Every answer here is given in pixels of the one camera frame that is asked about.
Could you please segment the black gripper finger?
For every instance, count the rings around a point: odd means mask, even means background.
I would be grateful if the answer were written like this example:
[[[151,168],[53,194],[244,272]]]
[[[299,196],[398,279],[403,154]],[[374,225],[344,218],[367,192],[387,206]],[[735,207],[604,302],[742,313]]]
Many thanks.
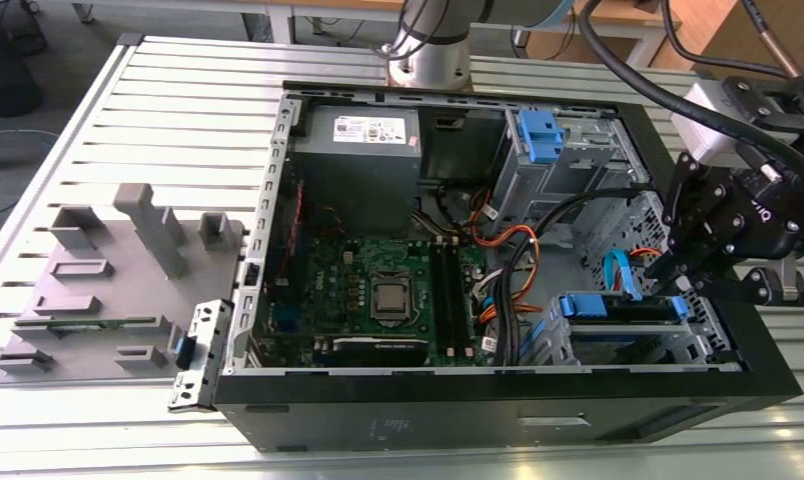
[[[797,268],[752,268],[742,279],[708,274],[678,275],[674,285],[715,300],[750,305],[804,305],[804,276]]]
[[[668,227],[666,251],[647,267],[648,279],[690,276],[710,257],[718,235],[707,221],[726,199],[726,180],[724,169],[700,164],[688,153],[679,154],[660,213]]]

